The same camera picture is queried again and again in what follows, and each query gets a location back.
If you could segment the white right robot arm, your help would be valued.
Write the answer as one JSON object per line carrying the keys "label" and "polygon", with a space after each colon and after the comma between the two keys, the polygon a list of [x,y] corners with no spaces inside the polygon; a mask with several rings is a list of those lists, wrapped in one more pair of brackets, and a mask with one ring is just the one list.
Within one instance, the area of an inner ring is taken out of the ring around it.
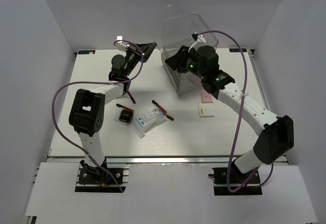
{"label": "white right robot arm", "polygon": [[182,46],[165,64],[173,71],[190,72],[200,78],[206,92],[233,109],[257,134],[253,148],[231,163],[233,181],[243,182],[252,170],[262,164],[272,164],[293,148],[293,120],[289,116],[277,116],[245,95],[235,79],[220,69],[219,56],[213,47],[195,50]]}

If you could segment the clear packet blue label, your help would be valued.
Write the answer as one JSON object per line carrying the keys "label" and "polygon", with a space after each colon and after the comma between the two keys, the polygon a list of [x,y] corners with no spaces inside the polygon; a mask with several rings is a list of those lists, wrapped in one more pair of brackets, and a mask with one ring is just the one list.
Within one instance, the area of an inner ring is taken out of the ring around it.
{"label": "clear packet blue label", "polygon": [[145,136],[146,131],[155,123],[161,122],[166,115],[158,108],[152,108],[133,118],[131,126],[139,138]]}

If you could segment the clear acrylic makeup organizer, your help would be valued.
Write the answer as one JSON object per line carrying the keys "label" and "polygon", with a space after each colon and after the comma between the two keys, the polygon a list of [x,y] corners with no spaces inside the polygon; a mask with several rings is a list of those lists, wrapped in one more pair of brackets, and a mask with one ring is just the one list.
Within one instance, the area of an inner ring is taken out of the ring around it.
{"label": "clear acrylic makeup organizer", "polygon": [[176,5],[168,5],[161,11],[159,23],[159,48],[161,61],[178,97],[202,89],[201,78],[191,73],[197,70],[198,48],[194,33],[210,30],[199,13],[184,13]]}

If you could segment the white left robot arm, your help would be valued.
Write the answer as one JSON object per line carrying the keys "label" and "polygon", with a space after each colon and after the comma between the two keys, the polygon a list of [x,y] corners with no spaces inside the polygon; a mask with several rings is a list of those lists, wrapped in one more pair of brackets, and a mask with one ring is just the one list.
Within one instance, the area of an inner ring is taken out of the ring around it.
{"label": "white left robot arm", "polygon": [[157,43],[123,44],[117,42],[125,55],[117,54],[111,60],[112,69],[108,80],[117,85],[102,85],[96,89],[79,89],[75,94],[68,122],[81,140],[85,159],[81,165],[90,171],[90,177],[97,183],[107,179],[104,166],[105,156],[101,148],[99,131],[104,121],[105,105],[125,95],[130,87],[129,75],[138,63],[145,63],[153,53]]}

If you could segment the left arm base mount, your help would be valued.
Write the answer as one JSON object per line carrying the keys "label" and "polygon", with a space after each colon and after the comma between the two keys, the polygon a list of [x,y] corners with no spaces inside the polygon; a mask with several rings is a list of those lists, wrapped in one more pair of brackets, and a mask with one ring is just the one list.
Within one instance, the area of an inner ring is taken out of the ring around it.
{"label": "left arm base mount", "polygon": [[127,167],[107,167],[106,162],[102,164],[111,172],[113,177],[99,167],[88,166],[84,160],[79,164],[75,192],[84,193],[123,193],[129,176]]}

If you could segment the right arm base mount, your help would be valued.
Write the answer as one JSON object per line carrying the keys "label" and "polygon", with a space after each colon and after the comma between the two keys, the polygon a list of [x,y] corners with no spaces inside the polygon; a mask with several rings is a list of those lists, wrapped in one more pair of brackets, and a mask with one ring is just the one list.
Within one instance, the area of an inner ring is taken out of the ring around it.
{"label": "right arm base mount", "polygon": [[227,188],[227,168],[215,167],[212,168],[212,173],[208,175],[209,179],[213,181],[213,189],[215,196],[245,196],[245,195],[262,195],[259,173],[254,170],[248,173],[230,173],[230,187],[232,189],[239,187],[249,176],[254,172],[252,178],[239,191],[231,193]]}

